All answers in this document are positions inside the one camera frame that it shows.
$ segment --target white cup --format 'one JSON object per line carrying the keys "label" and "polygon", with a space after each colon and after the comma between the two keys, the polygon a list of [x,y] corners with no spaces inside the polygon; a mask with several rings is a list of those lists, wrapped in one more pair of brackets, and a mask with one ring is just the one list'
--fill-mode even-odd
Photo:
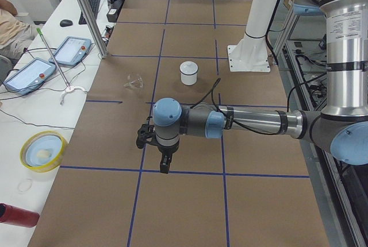
{"label": "white cup", "polygon": [[192,61],[186,61],[180,64],[180,73],[182,83],[193,85],[197,82],[198,65]]}

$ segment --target white table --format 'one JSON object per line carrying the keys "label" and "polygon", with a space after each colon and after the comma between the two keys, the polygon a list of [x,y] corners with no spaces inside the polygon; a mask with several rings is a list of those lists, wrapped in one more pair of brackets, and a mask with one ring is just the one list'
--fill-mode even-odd
{"label": "white table", "polygon": [[[105,30],[106,25],[114,25],[109,23],[106,18],[106,13],[108,12],[107,1],[101,0],[100,11],[97,17],[97,24],[101,33]],[[89,38],[94,42],[88,26],[78,25],[80,13],[81,10],[76,0],[61,1],[42,28],[43,35],[50,47],[57,48],[67,36]],[[73,26],[60,27],[59,22],[62,19],[72,20]],[[68,80],[71,80],[85,68],[85,71],[72,81],[72,85],[82,86],[87,91],[92,85],[101,61],[97,47],[93,46],[94,48],[83,60],[85,67],[79,64],[69,71],[66,71],[69,68],[63,67]],[[39,47],[45,47],[45,45],[40,36],[37,36],[29,49]],[[49,59],[49,53],[46,50],[31,53],[34,57]],[[16,68],[23,67],[31,60],[31,55],[23,55]],[[65,88],[65,84],[61,76],[58,75],[50,82],[45,83],[41,88],[62,90]],[[0,92],[5,91],[4,86],[1,86]],[[2,101],[3,105],[0,109],[23,119],[25,122],[74,128],[85,103],[86,94],[80,90],[67,94],[63,106],[60,105],[60,95],[61,92],[37,90],[25,97]],[[11,97],[17,97],[17,94],[0,94],[0,100]],[[58,168],[47,173],[35,173],[21,164],[19,154],[21,147],[27,139],[45,130],[59,132],[67,141],[70,140],[73,133],[72,129],[25,125],[0,112],[0,203],[7,203],[41,213]],[[25,179],[32,180],[32,187],[26,192],[20,193],[18,185]],[[0,224],[0,246],[26,247],[34,230],[34,228]]]}

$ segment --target keyboard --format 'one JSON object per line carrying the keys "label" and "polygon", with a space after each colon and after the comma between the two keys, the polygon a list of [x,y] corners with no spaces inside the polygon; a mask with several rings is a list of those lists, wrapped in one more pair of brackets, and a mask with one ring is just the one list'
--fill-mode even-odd
{"label": "keyboard", "polygon": [[[88,0],[88,2],[91,6],[91,10],[94,14],[94,18],[97,19],[98,7],[99,7],[100,0]],[[87,24],[87,22],[86,22],[86,20],[83,16],[83,13],[80,13],[80,18],[79,18],[78,24],[80,24],[80,25]]]}

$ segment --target black cable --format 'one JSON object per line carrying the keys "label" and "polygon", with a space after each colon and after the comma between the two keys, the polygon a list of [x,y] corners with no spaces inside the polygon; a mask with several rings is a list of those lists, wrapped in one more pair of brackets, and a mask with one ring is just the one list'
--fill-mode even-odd
{"label": "black cable", "polygon": [[216,81],[214,82],[212,88],[208,91],[208,93],[199,101],[196,102],[194,105],[192,105],[190,108],[195,108],[197,105],[199,105],[201,102],[203,102],[205,100],[205,98],[208,97],[209,94],[211,94],[213,92],[213,90],[216,88],[216,86],[218,85],[218,83],[220,82],[221,78],[216,79]]}
{"label": "black cable", "polygon": [[250,38],[253,38],[253,39],[260,39],[260,38],[264,38],[265,36],[267,35],[267,33],[264,35],[264,36],[251,36],[247,33],[246,31],[246,36],[250,37]]}
{"label": "black cable", "polygon": [[[219,108],[219,106],[215,103],[214,98],[213,98],[213,91],[216,88],[216,86],[218,85],[218,83],[220,82],[220,80],[221,80],[221,78],[216,79],[216,81],[214,82],[212,88],[208,91],[208,93],[199,102],[195,103],[190,108],[192,109],[192,108],[196,107],[201,102],[203,102],[209,94],[211,94],[212,105],[216,108],[217,112],[222,113],[225,116],[225,118],[227,118],[227,115]],[[253,128],[251,128],[249,126],[246,126],[246,125],[244,125],[244,124],[242,124],[242,123],[240,123],[240,122],[238,122],[234,119],[233,119],[233,122],[236,123],[237,125],[241,126],[242,128],[247,129],[249,131],[252,131],[254,133],[257,133],[257,134],[261,134],[261,135],[278,135],[278,133],[266,133],[266,132],[260,132],[260,131],[254,130]]]}
{"label": "black cable", "polygon": [[19,69],[11,69],[11,70],[9,70],[7,73],[6,73],[6,76],[8,77],[9,76],[9,74],[11,73],[11,72],[13,72],[13,71],[19,71]]}
{"label": "black cable", "polygon": [[274,33],[279,33],[279,32],[283,32],[286,28],[283,28],[281,30],[270,30],[270,32],[274,32]]}
{"label": "black cable", "polygon": [[22,122],[22,123],[23,123],[23,124],[25,124],[25,125],[33,125],[33,126],[37,126],[37,127],[46,126],[46,127],[48,127],[48,128],[74,129],[74,128],[69,128],[69,127],[67,127],[67,126],[37,125],[37,124],[35,124],[35,123],[33,124],[33,123],[31,123],[31,122],[25,122],[25,121],[23,121],[22,119],[19,119],[18,117],[14,116],[14,115],[11,115],[11,114],[9,114],[9,113],[7,113],[7,112],[5,112],[5,111],[1,110],[1,109],[0,109],[0,111],[1,111],[1,112],[3,112],[5,115],[8,115],[8,116],[10,116],[10,117],[13,117],[13,118],[17,119],[18,121]]}
{"label": "black cable", "polygon": [[[78,74],[76,74],[76,75],[71,79],[71,81],[73,81],[73,80],[74,80],[78,75],[80,75],[82,72],[84,72],[84,71],[86,70],[86,65],[84,64],[83,59],[85,59],[85,58],[86,58],[86,56],[87,56],[87,55],[88,55],[88,54],[93,50],[93,48],[96,46],[94,43],[93,43],[92,45],[94,45],[94,46],[91,46],[91,48],[89,49],[88,53],[86,53],[86,54],[83,56],[83,58],[80,60],[80,62],[82,62],[83,66],[84,66],[84,69],[83,69],[81,72],[79,72]],[[39,49],[46,49],[46,48],[35,48],[35,49],[31,49],[30,51],[32,51],[32,50],[39,50]],[[74,66],[73,66],[73,67],[71,67],[71,68],[68,68],[67,70],[65,70],[65,71],[63,71],[63,72],[64,72],[64,73],[66,73],[66,72],[68,72],[68,71],[72,70],[73,68],[75,68],[77,65],[78,65],[78,64],[74,65]],[[33,87],[34,87],[34,86],[42,85],[42,84],[44,84],[45,82],[49,82],[49,81],[53,80],[54,78],[57,78],[58,76],[60,76],[60,73],[59,73],[59,74],[57,74],[56,76],[54,76],[54,77],[52,77],[52,78],[48,79],[48,80],[45,80],[45,81],[43,81],[43,82],[39,83],[39,84],[34,84],[34,85],[32,85],[32,87],[24,87],[24,88],[17,89],[17,90],[9,90],[9,89],[5,86],[4,82],[0,79],[0,83],[1,83],[1,84],[3,84],[3,85],[4,85],[4,87],[5,87],[5,89],[7,90],[6,92],[0,92],[0,94],[6,94],[6,93],[18,93],[19,91],[27,90],[27,89],[32,89],[32,90],[33,90],[33,91],[31,91],[31,92],[29,92],[29,93],[27,93],[27,94],[25,94],[25,95],[20,95],[20,96],[11,97],[11,98],[0,99],[0,101],[7,101],[7,100],[9,100],[9,99],[17,99],[17,98],[21,98],[21,97],[27,96],[28,94],[30,94],[30,93],[32,93],[32,92],[34,92],[34,91],[38,91],[38,90],[45,90],[45,89],[47,89],[47,90],[51,90],[51,91],[62,92],[62,91],[64,91],[66,88],[64,88],[64,89],[62,89],[62,90],[56,90],[56,89],[51,89],[51,88],[36,88],[36,89],[33,89]]]}
{"label": "black cable", "polygon": [[29,53],[31,57],[35,58],[35,57],[30,53],[30,51],[45,50],[45,49],[47,49],[47,48],[46,48],[46,47],[43,47],[43,48],[33,48],[33,49],[25,48],[25,49],[24,49],[24,51],[23,51],[23,53],[21,54],[21,56],[22,56],[22,55],[24,55],[25,53]]}
{"label": "black cable", "polygon": [[308,56],[306,55],[295,55],[295,59],[297,60],[299,57],[302,57],[303,59],[305,59],[306,61],[308,61],[309,63],[319,66],[319,67],[326,67],[325,64],[321,64],[319,62],[327,62],[326,60],[312,60],[310,59]]}
{"label": "black cable", "polygon": [[293,90],[294,90],[294,89],[296,89],[297,87],[302,86],[302,85],[303,85],[303,84],[305,84],[305,83],[309,83],[309,82],[312,82],[312,81],[314,81],[314,80],[320,79],[320,78],[322,78],[322,77],[323,77],[324,75],[326,75],[326,74],[327,74],[326,72],[325,72],[325,73],[322,73],[321,75],[319,75],[319,76],[317,76],[317,77],[315,77],[315,78],[313,78],[313,79],[310,79],[310,80],[307,80],[306,82],[302,82],[302,83],[299,83],[298,85],[295,85],[295,86],[290,90],[289,95],[287,96],[287,107],[286,107],[286,112],[289,112],[290,97],[291,97],[292,92],[293,92]]}
{"label": "black cable", "polygon": [[281,0],[277,0],[277,2],[276,2],[274,11],[272,12],[272,16],[271,16],[271,19],[270,19],[269,27],[267,28],[267,32],[266,32],[266,45],[270,49],[270,51],[272,53],[272,57],[274,58],[277,66],[278,66],[278,59],[277,59],[276,54],[274,52],[274,48],[272,47],[271,43],[269,42],[269,32],[270,32],[272,23],[274,22],[276,11],[277,11],[277,7],[278,7],[280,1]]}

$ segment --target silver metal cylinder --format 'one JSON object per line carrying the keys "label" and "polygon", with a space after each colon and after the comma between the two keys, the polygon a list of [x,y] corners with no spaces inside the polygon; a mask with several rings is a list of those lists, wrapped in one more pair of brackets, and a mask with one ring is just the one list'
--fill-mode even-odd
{"label": "silver metal cylinder", "polygon": [[[219,106],[220,110],[228,114],[226,106]],[[247,107],[234,107],[234,120],[242,125],[262,133],[278,133],[282,124],[287,125],[284,134],[298,138],[302,132],[303,117],[300,111],[286,113],[287,121],[282,123],[280,115],[276,111],[258,110]],[[246,130],[246,128],[233,123],[232,129]]]}
{"label": "silver metal cylinder", "polygon": [[368,116],[368,0],[335,0],[327,16],[327,105],[323,115]]}
{"label": "silver metal cylinder", "polygon": [[368,115],[367,71],[327,73],[327,106],[323,114],[341,117]]}
{"label": "silver metal cylinder", "polygon": [[327,63],[368,60],[368,0],[335,0],[320,9],[327,17]]}
{"label": "silver metal cylinder", "polygon": [[107,50],[104,41],[102,40],[101,34],[99,32],[96,20],[92,13],[91,7],[88,3],[88,0],[77,0],[79,7],[83,13],[84,18],[86,19],[88,28],[91,31],[92,38],[98,48],[99,54],[102,58],[105,58],[107,55]]}

